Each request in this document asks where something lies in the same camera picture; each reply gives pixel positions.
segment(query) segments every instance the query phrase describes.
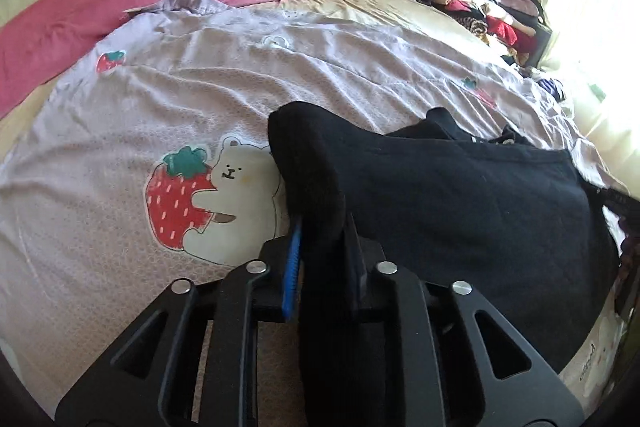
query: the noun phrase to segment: strawberry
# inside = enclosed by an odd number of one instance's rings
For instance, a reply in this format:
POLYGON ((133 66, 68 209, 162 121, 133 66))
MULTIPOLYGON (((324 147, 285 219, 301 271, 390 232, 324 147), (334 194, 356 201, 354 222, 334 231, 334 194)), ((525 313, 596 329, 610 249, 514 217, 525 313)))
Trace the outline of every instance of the strawberry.
POLYGON ((156 239, 172 250, 182 250, 189 229, 204 230, 212 212, 191 204, 196 190, 215 189, 204 149, 183 147, 168 154, 154 170, 145 188, 146 211, 156 239))

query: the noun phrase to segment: bear ear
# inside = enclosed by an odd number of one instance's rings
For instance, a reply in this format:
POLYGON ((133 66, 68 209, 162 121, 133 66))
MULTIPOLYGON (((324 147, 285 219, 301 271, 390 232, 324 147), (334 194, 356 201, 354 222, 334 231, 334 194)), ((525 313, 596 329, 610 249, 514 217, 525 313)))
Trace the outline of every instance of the bear ear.
POLYGON ((226 149, 227 147, 236 147, 240 145, 240 140, 235 136, 227 136, 225 140, 222 142, 222 149, 226 149))

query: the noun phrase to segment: bed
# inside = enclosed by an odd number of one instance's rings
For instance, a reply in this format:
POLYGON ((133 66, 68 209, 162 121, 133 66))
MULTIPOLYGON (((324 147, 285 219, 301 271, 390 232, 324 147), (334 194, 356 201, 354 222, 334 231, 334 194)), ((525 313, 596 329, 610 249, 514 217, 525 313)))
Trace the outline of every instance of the bed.
MULTIPOLYGON (((49 415, 168 283, 224 277, 265 238, 286 231, 284 188, 264 161, 266 118, 291 100, 379 133, 442 106, 476 136, 509 124, 536 147, 570 149, 585 179, 616 184, 548 93, 416 1, 281 0, 236 9, 164 0, 133 14, 0 121, 0 349, 49 415), (97 68, 105 56, 109 67, 97 68), (184 148, 207 155, 211 176, 240 150, 255 156, 266 196, 251 200, 247 215, 262 222, 264 214, 251 212, 265 201, 273 206, 266 232, 212 257, 199 235, 188 234, 193 221, 178 242, 162 227, 157 169, 184 148)), ((612 290, 560 373, 586 412, 598 404, 623 331, 613 301, 612 290)), ((260 330, 264 425, 304 425, 295 344, 292 325, 260 330)))

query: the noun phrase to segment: beige bed sheet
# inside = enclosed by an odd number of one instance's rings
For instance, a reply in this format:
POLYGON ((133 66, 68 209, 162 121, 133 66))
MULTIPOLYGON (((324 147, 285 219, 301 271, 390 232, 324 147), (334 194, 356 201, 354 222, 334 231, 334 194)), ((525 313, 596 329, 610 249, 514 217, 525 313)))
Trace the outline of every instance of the beige bed sheet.
MULTIPOLYGON (((454 20, 413 0, 284 0, 264 3, 260 7, 280 9, 293 14, 316 12, 331 18, 346 19, 367 25, 402 26, 449 44, 492 68, 508 68, 494 51, 454 20)), ((17 137, 30 128, 31 122, 41 110, 56 81, 57 79, 53 79, 35 89, 27 99, 0 121, 0 160, 11 149, 17 137)), ((622 327, 622 321, 613 310, 611 296, 589 338, 561 373, 562 380, 588 412, 596 407, 606 384, 622 327)), ((290 371, 293 370, 294 363, 286 365, 290 366, 290 371)))

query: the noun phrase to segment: triangular cutout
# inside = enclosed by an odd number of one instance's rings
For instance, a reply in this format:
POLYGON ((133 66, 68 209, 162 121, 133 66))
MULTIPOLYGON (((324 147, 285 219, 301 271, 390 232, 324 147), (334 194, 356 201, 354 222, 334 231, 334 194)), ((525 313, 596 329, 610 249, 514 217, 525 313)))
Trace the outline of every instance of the triangular cutout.
POLYGON ((166 325, 167 312, 157 311, 113 357, 111 365, 138 378, 146 378, 166 325))
POLYGON ((495 378, 504 380, 531 369, 531 361, 485 312, 476 314, 476 323, 489 355, 495 378))

